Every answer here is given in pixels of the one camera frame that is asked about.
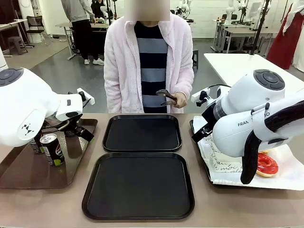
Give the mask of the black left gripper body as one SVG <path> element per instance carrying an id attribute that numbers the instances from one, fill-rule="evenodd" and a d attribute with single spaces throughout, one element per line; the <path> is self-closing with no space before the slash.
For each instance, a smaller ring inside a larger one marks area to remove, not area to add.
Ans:
<path id="1" fill-rule="evenodd" d="M 79 137 L 79 134 L 75 133 L 75 127 L 77 125 L 78 126 L 82 126 L 79 123 L 79 119 L 70 119 L 68 126 L 64 128 L 65 137 L 74 137 L 74 136 L 78 136 Z"/>

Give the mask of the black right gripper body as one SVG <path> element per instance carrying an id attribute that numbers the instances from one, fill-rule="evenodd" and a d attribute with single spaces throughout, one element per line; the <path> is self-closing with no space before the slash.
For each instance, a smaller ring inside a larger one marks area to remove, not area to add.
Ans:
<path id="1" fill-rule="evenodd" d="M 207 106 L 206 110 L 202 113 L 203 118 L 207 121 L 207 126 L 206 128 L 208 130 L 213 130 L 213 127 L 216 123 L 216 118 L 213 113 L 215 104 L 210 104 Z"/>

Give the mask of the person's left hand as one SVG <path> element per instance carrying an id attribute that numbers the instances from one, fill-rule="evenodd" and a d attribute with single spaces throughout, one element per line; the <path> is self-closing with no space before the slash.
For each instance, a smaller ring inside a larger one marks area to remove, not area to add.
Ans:
<path id="1" fill-rule="evenodd" d="M 174 107 L 181 109 L 187 105 L 187 98 L 184 93 L 176 92 L 174 93 L 174 97 L 176 98 L 176 104 Z"/>

